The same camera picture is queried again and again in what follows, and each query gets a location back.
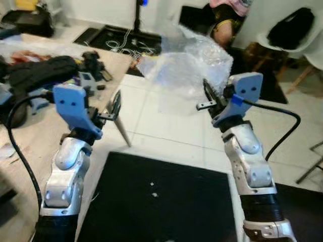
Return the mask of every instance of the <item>plastic bag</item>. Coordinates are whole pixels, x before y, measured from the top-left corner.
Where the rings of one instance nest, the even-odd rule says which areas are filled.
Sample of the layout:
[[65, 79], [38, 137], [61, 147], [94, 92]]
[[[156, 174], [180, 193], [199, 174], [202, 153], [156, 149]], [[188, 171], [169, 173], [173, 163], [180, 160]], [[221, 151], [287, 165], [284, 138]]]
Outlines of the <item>plastic bag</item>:
[[29, 50], [38, 55], [69, 55], [74, 58], [82, 58], [82, 54], [88, 49], [81, 45], [55, 43], [54, 41], [24, 42], [18, 38], [8, 38], [0, 41], [0, 55], [6, 62], [11, 63], [11, 56], [14, 52]]
[[233, 58], [211, 38], [183, 26], [168, 26], [160, 56], [143, 56], [137, 68], [150, 81], [186, 99], [201, 100], [203, 79], [223, 93]]

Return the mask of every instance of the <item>black floor mat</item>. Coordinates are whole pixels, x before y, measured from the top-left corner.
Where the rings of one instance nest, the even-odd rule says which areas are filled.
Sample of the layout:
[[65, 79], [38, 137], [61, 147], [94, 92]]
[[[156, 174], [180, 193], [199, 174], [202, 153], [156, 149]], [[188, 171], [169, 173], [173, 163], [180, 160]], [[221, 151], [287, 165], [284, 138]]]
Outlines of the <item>black floor mat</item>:
[[[323, 195], [277, 189], [297, 241], [323, 241]], [[236, 241], [223, 173], [112, 152], [94, 196], [78, 241]]]

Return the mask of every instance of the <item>black bag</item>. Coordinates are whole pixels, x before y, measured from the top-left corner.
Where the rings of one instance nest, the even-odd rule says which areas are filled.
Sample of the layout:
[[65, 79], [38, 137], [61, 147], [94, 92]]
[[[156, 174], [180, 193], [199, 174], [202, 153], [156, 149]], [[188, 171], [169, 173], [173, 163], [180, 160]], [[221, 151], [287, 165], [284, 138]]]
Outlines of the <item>black bag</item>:
[[311, 30], [313, 22], [314, 15], [311, 9], [300, 8], [276, 24], [267, 38], [273, 46], [283, 49], [296, 49], [300, 41]]

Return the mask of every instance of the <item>wooden table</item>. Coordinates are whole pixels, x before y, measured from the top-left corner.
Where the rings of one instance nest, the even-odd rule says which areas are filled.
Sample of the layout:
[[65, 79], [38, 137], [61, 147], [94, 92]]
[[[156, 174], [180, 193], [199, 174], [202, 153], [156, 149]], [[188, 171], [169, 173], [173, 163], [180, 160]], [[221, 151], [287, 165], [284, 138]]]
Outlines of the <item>wooden table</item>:
[[[24, 41], [48, 41], [53, 40], [40, 38], [31, 35], [23, 35]], [[95, 49], [104, 62], [108, 71], [112, 74], [113, 80], [107, 82], [106, 89], [91, 97], [90, 106], [95, 106], [103, 112], [107, 103], [117, 90], [124, 74], [126, 73], [131, 58], [127, 55], [110, 51]], [[27, 122], [20, 128], [14, 130], [14, 137], [17, 144], [27, 158], [35, 173], [39, 186], [44, 191], [45, 184], [51, 172], [51, 160], [59, 148], [60, 138], [63, 133], [68, 133], [67, 124], [56, 113], [55, 105], [51, 104], [43, 108], [37, 115], [32, 116], [28, 110]], [[0, 147], [9, 142], [7, 130], [0, 126]], [[90, 157], [90, 169], [87, 172], [84, 182], [84, 194], [82, 199], [81, 212], [79, 216], [79, 227], [82, 224], [86, 211], [91, 202], [95, 187], [102, 172], [108, 150], [104, 144], [94, 144]], [[35, 223], [38, 219], [37, 198], [30, 177], [15, 154], [10, 159], [0, 161], [0, 172], [9, 180], [18, 192], [10, 203], [0, 208], [0, 241], [1, 242], [26, 242], [34, 232]], [[7, 213], [13, 211], [15, 214], [5, 223], [2, 219]]]

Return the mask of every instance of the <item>black pad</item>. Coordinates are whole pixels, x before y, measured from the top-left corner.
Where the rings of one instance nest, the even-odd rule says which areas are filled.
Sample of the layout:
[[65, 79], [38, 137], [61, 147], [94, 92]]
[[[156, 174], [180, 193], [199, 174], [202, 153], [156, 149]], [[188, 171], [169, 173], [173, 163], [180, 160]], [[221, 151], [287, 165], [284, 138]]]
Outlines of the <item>black pad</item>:
[[78, 241], [236, 242], [227, 175], [110, 153]]

